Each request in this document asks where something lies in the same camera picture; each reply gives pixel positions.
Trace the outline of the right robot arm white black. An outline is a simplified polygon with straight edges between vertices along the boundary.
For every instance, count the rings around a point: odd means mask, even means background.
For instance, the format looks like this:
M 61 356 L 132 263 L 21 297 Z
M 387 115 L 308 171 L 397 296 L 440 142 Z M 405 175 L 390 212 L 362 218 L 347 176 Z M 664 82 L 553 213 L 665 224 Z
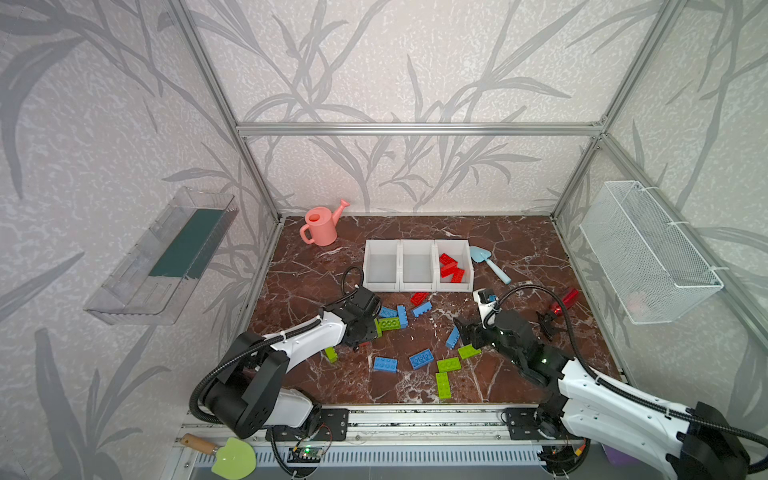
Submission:
M 474 292 L 480 320 L 455 325 L 464 344 L 489 347 L 533 385 L 549 391 L 537 410 L 539 430 L 607 445 L 669 479 L 745 479 L 767 469 L 744 444 L 765 446 L 764 436 L 729 425 L 714 407 L 686 407 L 604 375 L 579 351 L 542 342 L 528 320 L 503 307 L 505 296 Z

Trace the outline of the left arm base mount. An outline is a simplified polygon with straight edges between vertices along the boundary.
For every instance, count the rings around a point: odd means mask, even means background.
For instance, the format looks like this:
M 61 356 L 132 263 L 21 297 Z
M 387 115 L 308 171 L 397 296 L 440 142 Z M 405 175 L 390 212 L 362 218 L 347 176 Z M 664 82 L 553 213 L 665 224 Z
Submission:
M 350 410 L 346 408 L 322 408 L 313 411 L 300 427 L 276 426 L 267 431 L 267 439 L 278 442 L 316 440 L 338 442 L 347 437 Z

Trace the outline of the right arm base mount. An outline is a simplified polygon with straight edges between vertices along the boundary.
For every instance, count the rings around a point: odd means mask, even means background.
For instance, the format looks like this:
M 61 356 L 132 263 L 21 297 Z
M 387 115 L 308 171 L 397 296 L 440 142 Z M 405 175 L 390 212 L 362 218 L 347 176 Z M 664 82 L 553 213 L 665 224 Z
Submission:
M 539 421 L 536 407 L 509 407 L 501 413 L 501 421 L 511 440 L 563 440 L 562 433 Z

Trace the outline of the red lego pair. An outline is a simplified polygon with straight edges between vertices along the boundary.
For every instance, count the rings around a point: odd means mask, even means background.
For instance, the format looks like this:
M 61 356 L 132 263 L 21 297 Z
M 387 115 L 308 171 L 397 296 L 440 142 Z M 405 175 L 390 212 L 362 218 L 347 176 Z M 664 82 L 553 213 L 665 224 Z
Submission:
M 440 277 L 445 278 L 448 276 L 452 276 L 457 269 L 458 269 L 458 264 L 455 262 L 442 265 L 440 268 Z

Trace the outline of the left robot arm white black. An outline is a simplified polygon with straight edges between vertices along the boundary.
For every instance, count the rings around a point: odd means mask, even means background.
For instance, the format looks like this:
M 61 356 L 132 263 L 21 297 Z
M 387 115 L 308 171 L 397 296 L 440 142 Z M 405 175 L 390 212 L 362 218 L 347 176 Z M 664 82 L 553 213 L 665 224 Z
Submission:
M 198 420 L 228 427 L 247 439 L 261 429 L 287 428 L 310 436 L 320 429 L 321 406 L 283 386 L 290 370 L 320 353 L 353 350 L 377 338 L 379 296 L 358 287 L 313 318 L 278 333 L 239 335 L 219 364 L 194 387 L 189 411 Z

